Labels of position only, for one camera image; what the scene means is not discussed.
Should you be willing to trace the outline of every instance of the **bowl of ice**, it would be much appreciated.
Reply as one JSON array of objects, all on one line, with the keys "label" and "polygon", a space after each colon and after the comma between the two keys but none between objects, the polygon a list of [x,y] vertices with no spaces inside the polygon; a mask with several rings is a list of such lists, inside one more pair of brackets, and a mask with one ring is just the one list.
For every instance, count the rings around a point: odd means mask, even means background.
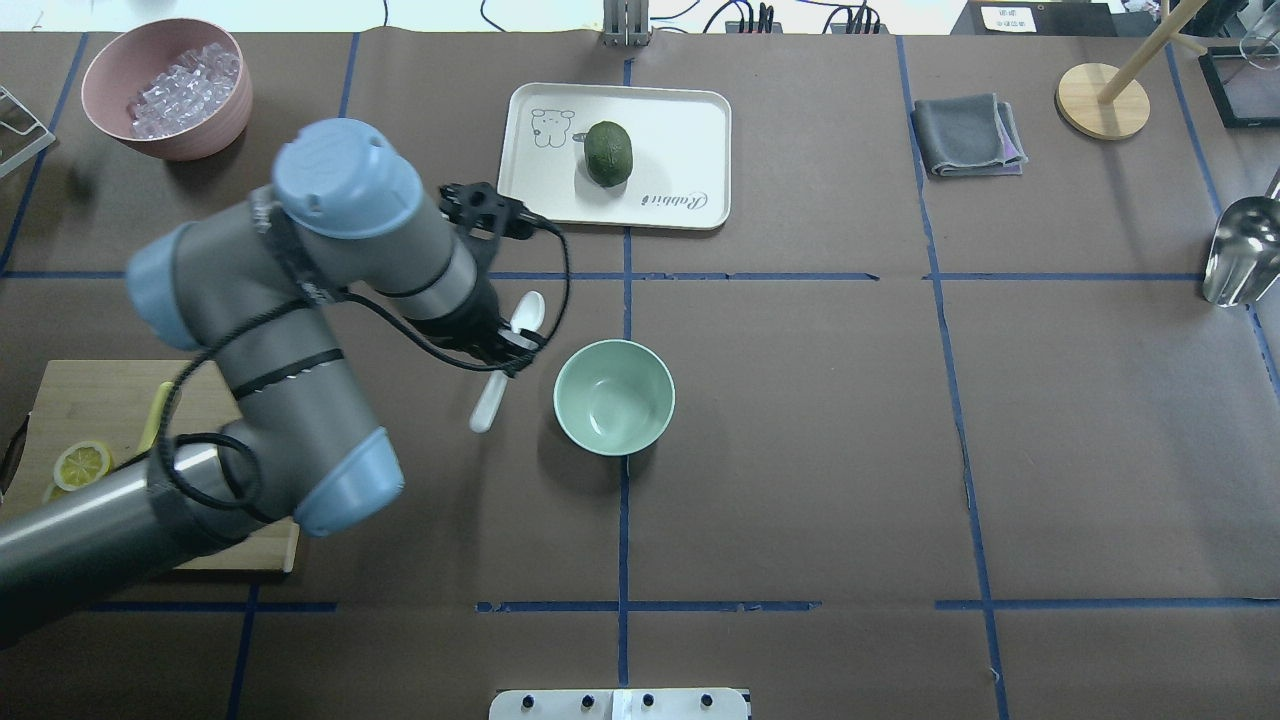
[{"label": "bowl of ice", "polygon": [[109,42],[84,72],[81,104],[97,129],[138,152],[196,160],[244,131],[253,83],[229,32],[175,18]]}]

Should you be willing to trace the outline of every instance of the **white spoon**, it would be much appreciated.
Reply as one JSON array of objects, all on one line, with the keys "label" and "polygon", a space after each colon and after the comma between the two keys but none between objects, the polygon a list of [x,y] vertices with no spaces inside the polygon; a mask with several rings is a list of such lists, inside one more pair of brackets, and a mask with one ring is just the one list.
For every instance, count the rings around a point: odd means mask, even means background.
[{"label": "white spoon", "polygon": [[[525,329],[536,332],[543,325],[545,314],[547,301],[543,300],[543,295],[538,291],[529,291],[520,299],[516,310],[511,314],[511,331],[517,334]],[[506,389],[507,374],[502,370],[489,373],[489,382],[485,383],[480,400],[476,401],[476,409],[471,411],[471,432],[484,433],[493,427],[493,419],[498,414],[498,405],[502,404],[502,393]]]}]

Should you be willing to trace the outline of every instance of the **gray robot arm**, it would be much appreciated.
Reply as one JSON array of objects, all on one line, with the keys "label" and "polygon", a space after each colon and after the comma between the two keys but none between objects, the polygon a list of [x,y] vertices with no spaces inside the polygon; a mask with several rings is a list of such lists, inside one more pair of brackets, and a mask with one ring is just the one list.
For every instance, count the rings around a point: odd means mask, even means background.
[{"label": "gray robot arm", "polygon": [[[485,187],[447,201],[475,220],[498,197]],[[527,365],[540,338],[498,314],[492,250],[468,247],[424,197],[376,129],[323,120],[280,151],[271,186],[134,256],[136,309],[165,342],[218,363],[242,418],[161,437],[146,461],[0,524],[0,644],[266,523],[292,515],[326,536],[394,500],[396,454],[320,311],[347,286],[366,282],[443,347]],[[545,227],[503,200],[530,233]]]}]

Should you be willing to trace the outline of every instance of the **white label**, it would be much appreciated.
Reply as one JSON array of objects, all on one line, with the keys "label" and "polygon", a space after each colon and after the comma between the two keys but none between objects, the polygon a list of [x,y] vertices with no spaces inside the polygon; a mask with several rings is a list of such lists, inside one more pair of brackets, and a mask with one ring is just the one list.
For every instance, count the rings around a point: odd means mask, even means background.
[{"label": "white label", "polygon": [[982,8],[982,24],[998,32],[1036,32],[1030,8]]}]

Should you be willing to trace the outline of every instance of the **folded cloth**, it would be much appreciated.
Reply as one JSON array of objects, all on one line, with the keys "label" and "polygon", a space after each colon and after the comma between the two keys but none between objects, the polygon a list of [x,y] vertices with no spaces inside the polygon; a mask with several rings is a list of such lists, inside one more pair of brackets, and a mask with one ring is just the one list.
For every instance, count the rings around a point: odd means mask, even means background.
[{"label": "folded cloth", "polygon": [[924,167],[936,176],[1020,176],[1027,154],[1014,108],[996,94],[916,100],[911,111]]}]

